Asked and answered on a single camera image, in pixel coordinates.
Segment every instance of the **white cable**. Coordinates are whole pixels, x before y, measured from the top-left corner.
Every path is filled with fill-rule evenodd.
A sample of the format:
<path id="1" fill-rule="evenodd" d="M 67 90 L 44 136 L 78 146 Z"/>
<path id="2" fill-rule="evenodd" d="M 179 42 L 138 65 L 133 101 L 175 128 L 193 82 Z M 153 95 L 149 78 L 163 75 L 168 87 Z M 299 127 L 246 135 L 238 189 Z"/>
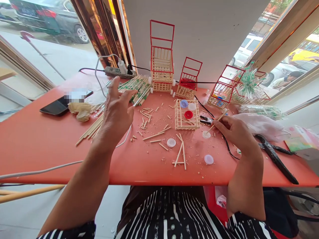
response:
<path id="1" fill-rule="evenodd" d="M 101 87 L 101 90 L 102 90 L 102 93 L 103 93 L 103 95 L 104 95 L 105 98 L 106 98 L 106 95 L 104 94 L 102 85 L 101 85 L 99 79 L 97 78 L 96 70 L 97 70 L 97 66 L 98 66 L 98 64 L 99 64 L 99 60 L 100 60 L 101 58 L 110 57 L 110 56 L 113 56 L 113 55 L 114 55 L 114 56 L 117 56 L 117 55 L 115 55 L 115 54 L 111 54 L 111 55 L 109 55 L 109 56 L 100 56 L 100 57 L 98 58 L 98 61 L 97 61 L 96 67 L 95 67 L 95 71 L 94 71 L 94 74 L 95 74 L 95 77 L 96 77 L 96 79 L 97 79 L 97 82 L 99 83 L 99 85 L 100 85 L 100 87 Z M 130 125 L 129 130 L 127 131 L 127 134 L 126 134 L 126 137 L 125 137 L 124 141 L 123 141 L 122 143 L 120 143 L 119 145 L 117 145 L 115 148 L 120 147 L 122 144 L 125 143 L 125 141 L 126 141 L 128 135 L 129 135 L 129 133 L 130 133 L 130 131 L 131 131 L 131 128 L 132 128 L 132 125 Z M 39 171 L 31 171 L 31 172 L 23 172 L 23 173 L 15 173 L 15 174 L 1 175 L 1 176 L 0 176 L 0 180 L 1 180 L 1 179 L 7 179 L 7 178 L 13 178 L 13 177 L 21 177 L 21 176 L 27 176 L 27 175 L 35 175 L 35 174 L 46 173 L 46 172 L 49 172 L 49 171 L 52 171 L 52 170 L 56 170 L 56 169 L 59 169 L 59 168 L 63 168 L 63 167 L 66 167 L 66 166 L 70 166 L 70 165 L 78 164 L 78 163 L 82 163 L 82 162 L 83 162 L 83 160 L 81 160 L 81 161 L 76 161 L 76 162 L 72 162 L 72 163 L 67 163 L 67 164 L 63 164 L 63 165 L 59 165 L 59 166 L 56 166 L 56 167 L 53 167 L 53 168 L 48 168 L 48 169 L 39 170 Z"/>

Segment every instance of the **black phone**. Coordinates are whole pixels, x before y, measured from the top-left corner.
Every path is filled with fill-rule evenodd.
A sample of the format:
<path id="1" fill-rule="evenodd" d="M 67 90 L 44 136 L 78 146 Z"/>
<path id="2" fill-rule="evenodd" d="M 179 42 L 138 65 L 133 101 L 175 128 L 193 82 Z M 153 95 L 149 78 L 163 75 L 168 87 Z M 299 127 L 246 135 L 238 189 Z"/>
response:
<path id="1" fill-rule="evenodd" d="M 88 90 L 86 97 L 92 94 L 93 91 Z M 40 112 L 54 116 L 62 116 L 69 110 L 68 103 L 70 103 L 69 99 L 63 96 L 60 99 L 57 99 L 56 101 L 48 104 L 47 106 L 44 106 L 42 109 L 40 109 Z"/>

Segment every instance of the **license plate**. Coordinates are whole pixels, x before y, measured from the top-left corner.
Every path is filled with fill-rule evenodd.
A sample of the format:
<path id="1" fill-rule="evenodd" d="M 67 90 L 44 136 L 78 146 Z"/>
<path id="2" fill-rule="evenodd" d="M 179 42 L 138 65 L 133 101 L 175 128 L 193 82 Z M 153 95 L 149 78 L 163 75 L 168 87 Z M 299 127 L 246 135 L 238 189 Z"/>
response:
<path id="1" fill-rule="evenodd" d="M 21 8 L 20 10 L 25 15 L 36 16 L 35 10 L 28 9 L 28 8 Z"/>

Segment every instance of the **red tabletop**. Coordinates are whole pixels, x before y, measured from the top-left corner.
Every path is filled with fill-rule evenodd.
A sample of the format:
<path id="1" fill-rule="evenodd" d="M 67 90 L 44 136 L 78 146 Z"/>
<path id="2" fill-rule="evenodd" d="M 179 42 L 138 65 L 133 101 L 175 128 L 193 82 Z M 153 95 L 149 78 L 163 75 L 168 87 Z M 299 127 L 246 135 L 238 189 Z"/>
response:
<path id="1" fill-rule="evenodd" d="M 90 82 L 96 82 L 94 71 L 85 70 L 77 73 L 72 79 L 61 86 L 49 91 L 30 105 L 0 123 L 0 175 L 43 170 L 61 164 L 83 160 L 90 148 L 90 140 L 83 140 L 77 147 L 76 142 L 80 136 L 92 125 L 96 118 L 91 116 L 88 122 L 78 122 L 75 116 L 67 113 L 62 117 L 54 117 L 39 112 L 39 109 L 62 97 L 64 91 L 70 88 L 83 87 Z M 109 80 L 103 72 L 98 72 L 99 79 L 106 82 Z M 204 101 L 206 89 L 198 89 L 196 96 L 201 102 Z M 230 156 L 225 141 L 220 132 L 215 129 L 216 137 L 204 139 L 202 131 L 208 126 L 202 126 L 198 130 L 175 130 L 174 129 L 174 106 L 169 93 L 154 92 L 150 94 L 142 106 L 135 108 L 134 121 L 128 140 L 115 149 L 111 168 L 110 184 L 116 185 L 227 185 L 231 179 L 237 159 Z M 138 112 L 142 108 L 155 109 L 152 120 L 145 130 L 145 137 L 156 134 L 169 124 L 172 128 L 164 134 L 149 140 L 142 140 L 137 133 L 142 122 L 142 115 Z M 221 114 L 220 110 L 207 106 L 215 115 Z M 185 144 L 185 157 L 187 170 L 183 165 L 176 168 L 172 162 L 176 160 L 180 140 L 176 133 L 181 133 Z M 169 138 L 176 140 L 176 146 L 163 149 L 158 143 L 150 143 L 151 140 L 162 139 L 162 144 L 168 148 L 166 142 Z M 229 143 L 230 149 L 235 156 L 236 148 Z M 284 142 L 275 144 L 287 148 Z M 214 157 L 214 164 L 206 165 L 204 156 L 210 154 Z M 264 186 L 296 187 L 279 171 L 271 162 L 266 153 L 264 154 Z M 277 152 L 287 169 L 299 181 L 299 187 L 316 187 L 319 185 L 319 177 L 309 168 L 307 163 L 298 156 L 289 156 Z M 43 174 L 9 178 L 1 182 L 10 183 L 35 183 L 35 184 L 66 184 L 79 168 L 79 164 L 64 167 Z"/>

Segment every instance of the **power strip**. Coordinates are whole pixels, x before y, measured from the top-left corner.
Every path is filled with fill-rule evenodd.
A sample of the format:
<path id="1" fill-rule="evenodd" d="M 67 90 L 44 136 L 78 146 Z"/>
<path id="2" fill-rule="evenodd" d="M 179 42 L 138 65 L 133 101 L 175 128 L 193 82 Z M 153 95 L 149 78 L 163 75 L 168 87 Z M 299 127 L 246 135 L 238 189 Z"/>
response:
<path id="1" fill-rule="evenodd" d="M 132 79 L 133 77 L 137 76 L 136 71 L 133 71 L 133 70 L 131 71 L 133 74 L 129 75 L 129 74 L 122 74 L 119 68 L 110 67 L 110 66 L 107 66 L 105 68 L 105 74 L 107 76 L 110 76 L 110 77 L 119 76 L 120 78 L 123 78 L 123 79 Z"/>

